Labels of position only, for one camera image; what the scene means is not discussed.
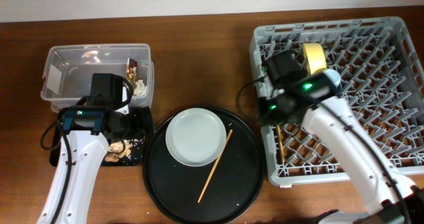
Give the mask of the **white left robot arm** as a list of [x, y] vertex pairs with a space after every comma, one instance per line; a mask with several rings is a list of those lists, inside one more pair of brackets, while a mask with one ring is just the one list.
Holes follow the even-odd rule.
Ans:
[[49, 126], [59, 135], [56, 173], [39, 223], [85, 223], [101, 163], [111, 144], [155, 131], [149, 107], [132, 107], [133, 86], [115, 74], [94, 73], [89, 95], [63, 108]]

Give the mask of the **light blue plastic cup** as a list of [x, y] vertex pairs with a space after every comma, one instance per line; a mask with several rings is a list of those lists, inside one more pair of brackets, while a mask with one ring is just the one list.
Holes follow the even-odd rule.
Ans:
[[336, 70], [326, 69], [323, 71], [323, 73], [332, 81], [335, 87], [340, 86], [341, 76]]

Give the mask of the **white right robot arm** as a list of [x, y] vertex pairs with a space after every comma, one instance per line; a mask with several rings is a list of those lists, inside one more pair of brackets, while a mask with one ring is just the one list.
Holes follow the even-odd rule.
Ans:
[[423, 189], [382, 153], [327, 70], [312, 74], [301, 69], [289, 50], [262, 63], [273, 89], [282, 93], [260, 98], [260, 122], [302, 123], [334, 155], [366, 206], [366, 213], [329, 211], [316, 223], [423, 222]]

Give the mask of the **brown foil snack wrapper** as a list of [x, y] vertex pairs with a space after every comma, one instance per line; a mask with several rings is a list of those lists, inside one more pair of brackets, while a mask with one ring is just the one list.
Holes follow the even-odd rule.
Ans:
[[126, 79], [131, 83], [132, 87], [136, 85], [136, 70], [138, 67], [138, 63], [136, 60], [132, 58], [127, 59], [126, 65]]

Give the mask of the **white tissue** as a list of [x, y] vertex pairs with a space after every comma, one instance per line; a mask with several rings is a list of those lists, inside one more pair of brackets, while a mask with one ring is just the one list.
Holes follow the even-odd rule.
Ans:
[[143, 80], [137, 80], [134, 83], [133, 95], [134, 96], [143, 96], [147, 93], [147, 87], [144, 84]]

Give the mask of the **wooden chopstick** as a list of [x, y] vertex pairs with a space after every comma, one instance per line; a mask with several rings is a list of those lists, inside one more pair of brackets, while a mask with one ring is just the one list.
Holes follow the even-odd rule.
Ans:
[[210, 183], [210, 181], [211, 181], [211, 179], [212, 179], [212, 177], [213, 177], [213, 175], [215, 173], [215, 170], [216, 170], [216, 168], [217, 168], [217, 166], [218, 166], [218, 164], [219, 164], [219, 162], [221, 160], [221, 157], [222, 157], [222, 155], [223, 155], [223, 153], [224, 153], [224, 151], [225, 151], [225, 149], [226, 149], [226, 147], [227, 147], [227, 145], [229, 143], [229, 140], [232, 137], [232, 134], [233, 134], [233, 130], [230, 129], [230, 131], [229, 131], [229, 133], [227, 135], [226, 141], [225, 141], [224, 149], [221, 151], [220, 155], [216, 158], [216, 160], [215, 160], [215, 162], [213, 164], [213, 167], [212, 167], [212, 169], [211, 169], [211, 171], [210, 171], [210, 173], [209, 173], [209, 175], [207, 177], [207, 180], [206, 180], [206, 182], [205, 182], [205, 184], [203, 186], [203, 189], [202, 189], [202, 191], [201, 191], [201, 193], [199, 195], [199, 198], [197, 200], [197, 203], [200, 203], [201, 202], [201, 200], [202, 200], [202, 198], [203, 198], [203, 196], [204, 196], [204, 194], [206, 192], [206, 189], [207, 189], [207, 187], [208, 187], [208, 185], [209, 185], [209, 183]]
[[278, 144], [280, 149], [280, 157], [282, 164], [285, 164], [285, 154], [284, 154], [284, 144], [283, 144], [283, 136], [282, 136], [282, 129], [280, 124], [277, 124], [276, 126], [277, 132], [278, 132]]

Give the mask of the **yellow plastic bowl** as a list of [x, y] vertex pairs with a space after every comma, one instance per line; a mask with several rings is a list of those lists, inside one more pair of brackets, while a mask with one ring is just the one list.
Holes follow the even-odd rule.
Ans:
[[304, 43], [303, 56], [307, 61], [308, 74], [318, 74], [327, 69], [325, 53], [319, 43]]

